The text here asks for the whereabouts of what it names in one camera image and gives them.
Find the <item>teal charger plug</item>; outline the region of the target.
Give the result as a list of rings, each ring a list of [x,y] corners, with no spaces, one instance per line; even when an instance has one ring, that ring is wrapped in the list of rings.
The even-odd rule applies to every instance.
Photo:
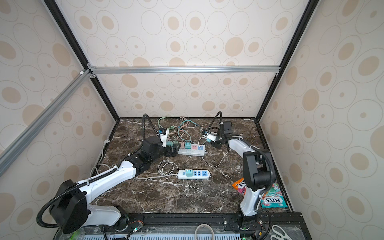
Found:
[[[194,171],[187,169],[187,170],[185,170],[185,175],[186,175],[186,177],[193,177]]]
[[[186,142],[185,143],[185,149],[190,150],[192,148],[192,143],[191,142]]]

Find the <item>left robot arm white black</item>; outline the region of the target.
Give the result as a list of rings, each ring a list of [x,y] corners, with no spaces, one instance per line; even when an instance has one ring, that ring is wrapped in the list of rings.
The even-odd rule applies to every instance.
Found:
[[[93,200],[119,185],[144,173],[160,157],[175,157],[181,144],[164,144],[159,137],[143,140],[139,149],[117,165],[83,181],[63,182],[55,197],[37,213],[36,222],[42,228],[59,228],[71,234],[85,226],[113,226],[118,230],[128,225],[129,216],[119,206],[95,206]]]

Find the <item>long white power strip pastel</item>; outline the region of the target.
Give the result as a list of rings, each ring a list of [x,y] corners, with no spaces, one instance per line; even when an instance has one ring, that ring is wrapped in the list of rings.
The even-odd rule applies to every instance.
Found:
[[[192,148],[190,150],[180,148],[178,152],[179,155],[197,156],[197,157],[204,157],[205,153],[206,153],[205,145],[197,145],[197,144],[192,144]]]

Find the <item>short white power strip blue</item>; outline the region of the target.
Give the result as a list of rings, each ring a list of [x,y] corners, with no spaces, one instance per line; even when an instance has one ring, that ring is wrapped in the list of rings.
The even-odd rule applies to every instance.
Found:
[[[177,178],[179,180],[208,180],[211,177],[211,173],[208,170],[193,170],[193,171],[194,171],[193,177],[186,177],[185,170],[179,170]]]

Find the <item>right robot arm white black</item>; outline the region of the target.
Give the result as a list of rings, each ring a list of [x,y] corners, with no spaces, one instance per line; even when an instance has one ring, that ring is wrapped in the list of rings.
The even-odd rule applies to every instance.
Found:
[[[259,213],[262,197],[276,182],[276,171],[272,155],[267,149],[260,149],[239,135],[235,135],[230,121],[220,122],[219,127],[204,131],[208,142],[215,148],[226,145],[229,150],[243,158],[243,179],[246,184],[245,195],[240,203],[243,217]]]

